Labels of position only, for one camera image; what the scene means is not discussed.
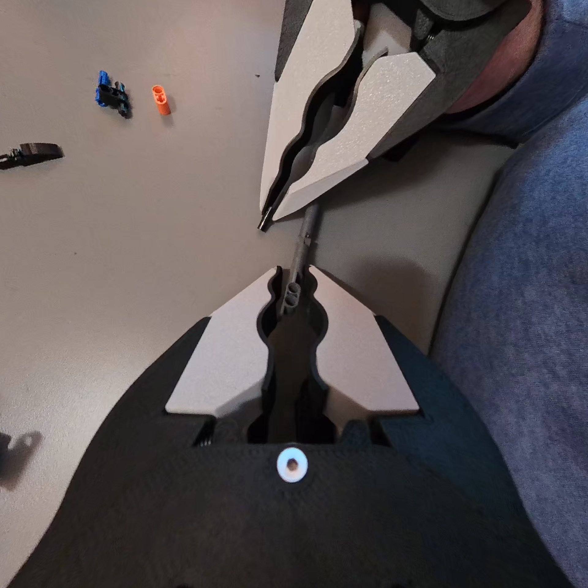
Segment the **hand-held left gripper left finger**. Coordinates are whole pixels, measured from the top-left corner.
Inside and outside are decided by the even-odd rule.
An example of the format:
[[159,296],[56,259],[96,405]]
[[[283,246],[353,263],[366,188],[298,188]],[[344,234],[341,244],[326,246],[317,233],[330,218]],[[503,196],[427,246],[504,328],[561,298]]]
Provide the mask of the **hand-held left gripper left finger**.
[[207,319],[165,410],[234,420],[249,443],[268,441],[275,404],[275,352],[282,268],[257,278]]

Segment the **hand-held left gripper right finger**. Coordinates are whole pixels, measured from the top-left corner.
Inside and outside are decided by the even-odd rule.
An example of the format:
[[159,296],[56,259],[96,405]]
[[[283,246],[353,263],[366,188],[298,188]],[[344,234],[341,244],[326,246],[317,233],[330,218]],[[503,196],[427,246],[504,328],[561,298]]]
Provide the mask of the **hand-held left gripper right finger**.
[[312,265],[305,293],[314,338],[298,397],[298,441],[333,443],[350,422],[418,414],[378,317]]

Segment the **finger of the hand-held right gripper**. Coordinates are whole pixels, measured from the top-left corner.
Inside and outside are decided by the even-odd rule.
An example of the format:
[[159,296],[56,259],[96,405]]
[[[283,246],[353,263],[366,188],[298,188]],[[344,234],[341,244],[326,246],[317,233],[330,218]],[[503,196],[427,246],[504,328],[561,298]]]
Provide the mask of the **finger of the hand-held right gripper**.
[[286,1],[262,167],[261,223],[277,219],[316,115],[356,52],[363,25],[351,1]]
[[368,155],[436,77],[417,52],[376,58],[352,95],[341,130],[316,150],[308,171],[287,189],[272,220],[286,217],[368,164]]

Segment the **person's blue clothing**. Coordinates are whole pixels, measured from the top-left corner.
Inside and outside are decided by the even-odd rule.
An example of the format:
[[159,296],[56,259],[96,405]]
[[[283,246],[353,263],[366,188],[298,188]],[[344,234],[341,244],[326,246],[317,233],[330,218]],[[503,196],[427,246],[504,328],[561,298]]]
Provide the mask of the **person's blue clothing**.
[[502,169],[432,351],[488,427],[550,553],[587,587],[587,99]]

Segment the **black and blue lego connector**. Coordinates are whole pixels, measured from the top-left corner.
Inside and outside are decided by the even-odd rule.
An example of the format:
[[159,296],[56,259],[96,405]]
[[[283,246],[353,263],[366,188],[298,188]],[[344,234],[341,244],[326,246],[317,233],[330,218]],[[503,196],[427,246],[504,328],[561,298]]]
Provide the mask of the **black and blue lego connector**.
[[111,82],[111,78],[104,70],[99,70],[98,83],[95,88],[95,101],[102,108],[110,108],[121,117],[130,119],[132,109],[125,85],[121,82]]

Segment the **dark tapered lego piece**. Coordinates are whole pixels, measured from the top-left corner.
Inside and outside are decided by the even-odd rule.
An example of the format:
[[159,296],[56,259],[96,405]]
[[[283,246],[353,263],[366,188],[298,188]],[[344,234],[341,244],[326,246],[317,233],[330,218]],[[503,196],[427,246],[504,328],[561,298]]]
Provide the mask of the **dark tapered lego piece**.
[[1,154],[1,170],[38,165],[63,157],[62,148],[55,143],[22,143],[18,148]]

